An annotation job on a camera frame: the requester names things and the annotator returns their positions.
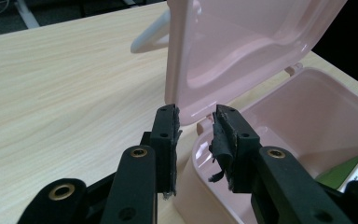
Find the open lid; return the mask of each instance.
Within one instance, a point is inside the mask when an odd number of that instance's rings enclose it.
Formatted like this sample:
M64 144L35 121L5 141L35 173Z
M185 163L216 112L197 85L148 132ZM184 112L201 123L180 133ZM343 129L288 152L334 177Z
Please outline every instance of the open lid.
M168 0L165 101L194 123L297 63L346 0Z

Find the light wooden tabletop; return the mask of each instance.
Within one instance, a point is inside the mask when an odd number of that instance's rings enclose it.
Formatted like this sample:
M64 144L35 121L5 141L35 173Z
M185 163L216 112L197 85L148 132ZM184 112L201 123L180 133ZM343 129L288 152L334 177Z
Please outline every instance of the light wooden tabletop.
M166 3L0 35L0 223L16 223L36 193L71 177L90 185L112 174L122 151L151 131L164 105L167 49L131 54L132 40ZM301 61L358 82L314 53ZM285 80L282 72L231 103L242 108ZM179 172L197 138L178 144ZM184 223L158 199L159 223Z

